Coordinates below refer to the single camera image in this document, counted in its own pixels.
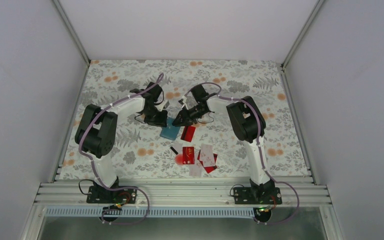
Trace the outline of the blue leather card holder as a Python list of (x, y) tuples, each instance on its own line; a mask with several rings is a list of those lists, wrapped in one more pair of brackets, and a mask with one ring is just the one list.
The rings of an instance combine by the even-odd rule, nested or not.
[(176, 138), (179, 134), (179, 131), (180, 131), (180, 127), (179, 126), (173, 126), (173, 121), (174, 121), (173, 118), (171, 118), (171, 117), (167, 118), (167, 126), (163, 127), (161, 129), (161, 132), (159, 134), (160, 137), (162, 137), (164, 139), (171, 140), (171, 141), (176, 140)]

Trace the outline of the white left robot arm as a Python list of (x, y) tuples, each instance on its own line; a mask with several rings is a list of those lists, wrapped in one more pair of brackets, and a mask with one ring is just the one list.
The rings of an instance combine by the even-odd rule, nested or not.
[(75, 134), (75, 142), (81, 155), (89, 158), (94, 181), (101, 186), (99, 196), (111, 203), (119, 197), (115, 186), (118, 176), (108, 156), (116, 142), (118, 120), (133, 114), (143, 115), (143, 122), (154, 127), (166, 127), (168, 112), (166, 100), (158, 101), (163, 89), (150, 82), (146, 89), (133, 89), (130, 93), (107, 105), (89, 104)]

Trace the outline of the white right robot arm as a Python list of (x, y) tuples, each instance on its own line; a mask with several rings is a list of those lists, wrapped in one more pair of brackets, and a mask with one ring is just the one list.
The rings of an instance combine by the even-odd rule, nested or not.
[(175, 127), (191, 126), (210, 112), (228, 116), (232, 130), (242, 141), (250, 165), (251, 198), (258, 204), (270, 197), (269, 188), (275, 186), (266, 170), (266, 157), (263, 154), (266, 122), (251, 96), (243, 98), (226, 97), (219, 92), (208, 93), (202, 84), (190, 89), (197, 102), (188, 108), (185, 100), (180, 100), (182, 108), (173, 121)]

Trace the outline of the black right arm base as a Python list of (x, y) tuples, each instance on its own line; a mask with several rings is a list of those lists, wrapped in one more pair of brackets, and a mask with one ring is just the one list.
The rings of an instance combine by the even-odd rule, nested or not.
[(257, 184), (249, 179), (250, 186), (235, 184), (229, 191), (236, 205), (280, 205), (283, 203), (279, 187), (269, 179), (266, 183)]

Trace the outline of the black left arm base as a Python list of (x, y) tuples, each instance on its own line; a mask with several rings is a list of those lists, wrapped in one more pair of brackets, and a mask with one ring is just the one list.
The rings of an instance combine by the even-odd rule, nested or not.
[(86, 193), (88, 204), (134, 204), (136, 202), (137, 190), (127, 188), (117, 191), (110, 191), (94, 182)]

